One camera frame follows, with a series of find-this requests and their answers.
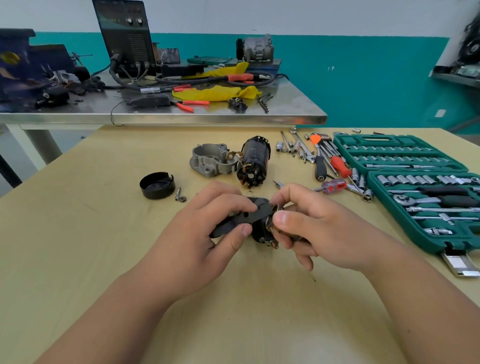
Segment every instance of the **metal table leg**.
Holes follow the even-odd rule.
[[[22,184],[22,180],[17,176],[13,169],[0,154],[0,174],[7,180],[12,188]]]

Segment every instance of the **right hand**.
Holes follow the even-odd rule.
[[[319,255],[337,267],[366,273],[385,257],[385,248],[400,244],[343,205],[299,184],[286,185],[270,199],[273,205],[289,202],[294,204],[276,212],[273,224],[307,239],[316,254],[299,253],[308,243],[292,242],[275,229],[273,235],[286,249],[296,252],[298,261],[309,271],[313,269],[311,256]]]

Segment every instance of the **socket wrench set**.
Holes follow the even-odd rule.
[[[412,135],[342,135],[334,144],[360,174],[373,170],[467,171],[460,162]]]
[[[335,145],[407,236],[458,277],[480,277],[480,176],[412,135],[335,135]]]

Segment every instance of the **wrench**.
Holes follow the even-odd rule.
[[[297,141],[300,142],[300,146],[302,147],[303,151],[305,152],[305,159],[312,164],[315,163],[315,155],[311,153],[311,151],[307,148],[307,146],[302,141],[302,139],[298,136],[297,128],[290,128],[290,132],[293,134],[295,139],[297,139]]]
[[[424,211],[431,211],[431,212],[480,212],[480,208],[478,207],[470,207],[470,208],[462,208],[462,207],[454,207],[454,208],[438,208],[438,207],[407,207],[407,212],[424,212]]]
[[[398,202],[402,206],[414,206],[418,204],[440,204],[443,207],[477,207],[480,202],[475,198],[469,196],[440,196],[440,197],[426,197],[415,199],[405,196],[403,194],[396,194],[393,196],[395,202]]]

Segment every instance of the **teal wall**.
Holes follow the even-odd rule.
[[[152,34],[182,59],[235,56],[234,34]],[[281,72],[328,114],[334,127],[442,127],[476,113],[463,86],[428,77],[448,39],[391,36],[272,36]],[[91,70],[108,64],[100,33],[37,33],[32,44],[63,43],[91,54]],[[438,109],[447,110],[435,118]],[[472,128],[466,132],[479,132]]]

